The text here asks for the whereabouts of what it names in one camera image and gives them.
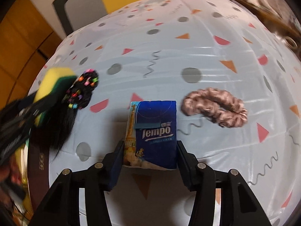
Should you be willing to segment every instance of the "yellow sponge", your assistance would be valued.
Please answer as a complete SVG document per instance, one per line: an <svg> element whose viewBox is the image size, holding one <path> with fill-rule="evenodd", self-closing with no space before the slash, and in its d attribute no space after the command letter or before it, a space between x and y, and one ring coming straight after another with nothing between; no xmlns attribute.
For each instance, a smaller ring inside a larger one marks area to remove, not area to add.
<svg viewBox="0 0 301 226"><path fill-rule="evenodd" d="M75 73L70 68L49 69L36 93L34 103L52 92L64 96L64 93L71 87L76 78ZM43 112L37 116L35 121L37 127L42 124L45 115L46 113Z"/></svg>

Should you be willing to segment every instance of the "tissue packet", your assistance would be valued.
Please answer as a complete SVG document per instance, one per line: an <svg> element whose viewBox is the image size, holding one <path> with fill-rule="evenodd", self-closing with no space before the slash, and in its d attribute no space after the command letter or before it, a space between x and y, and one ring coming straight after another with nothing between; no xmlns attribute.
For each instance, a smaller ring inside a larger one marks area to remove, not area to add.
<svg viewBox="0 0 301 226"><path fill-rule="evenodd" d="M123 164L156 170L177 168L176 101L131 102Z"/></svg>

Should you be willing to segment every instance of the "wooden cabinet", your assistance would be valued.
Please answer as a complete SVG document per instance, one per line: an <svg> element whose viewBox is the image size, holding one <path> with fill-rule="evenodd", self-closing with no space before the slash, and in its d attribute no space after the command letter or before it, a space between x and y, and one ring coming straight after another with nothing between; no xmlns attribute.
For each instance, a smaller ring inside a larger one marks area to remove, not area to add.
<svg viewBox="0 0 301 226"><path fill-rule="evenodd" d="M61 39L30 0L16 0L0 23L0 109L27 95Z"/></svg>

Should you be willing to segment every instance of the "pink satin scrunchie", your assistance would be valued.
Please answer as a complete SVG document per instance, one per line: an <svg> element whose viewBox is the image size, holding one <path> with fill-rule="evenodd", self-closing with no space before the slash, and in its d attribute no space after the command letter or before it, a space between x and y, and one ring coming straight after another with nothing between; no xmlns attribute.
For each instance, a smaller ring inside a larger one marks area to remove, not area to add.
<svg viewBox="0 0 301 226"><path fill-rule="evenodd" d="M181 110L188 116L203 114L221 127L242 127L247 122L248 111L243 107L243 101L217 88L189 93L183 99Z"/></svg>

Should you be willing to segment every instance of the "plastic table cover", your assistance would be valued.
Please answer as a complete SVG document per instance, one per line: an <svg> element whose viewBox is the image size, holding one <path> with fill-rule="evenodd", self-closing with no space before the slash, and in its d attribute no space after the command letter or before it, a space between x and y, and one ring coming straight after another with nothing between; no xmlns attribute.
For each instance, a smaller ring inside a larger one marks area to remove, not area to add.
<svg viewBox="0 0 301 226"><path fill-rule="evenodd" d="M239 170L274 226L301 196L300 83L295 55L245 8L230 0L142 0L64 39L35 80L50 67L99 73L89 106L78 112L70 139L49 158L49 183L64 168L101 161L125 137L131 101L176 100L177 137L215 170ZM248 123L221 128L180 111L190 91L215 87L245 102ZM179 171L123 168L106 192L116 225L188 225L195 193ZM214 225L219 225L220 191ZM86 225L80 190L81 225Z"/></svg>

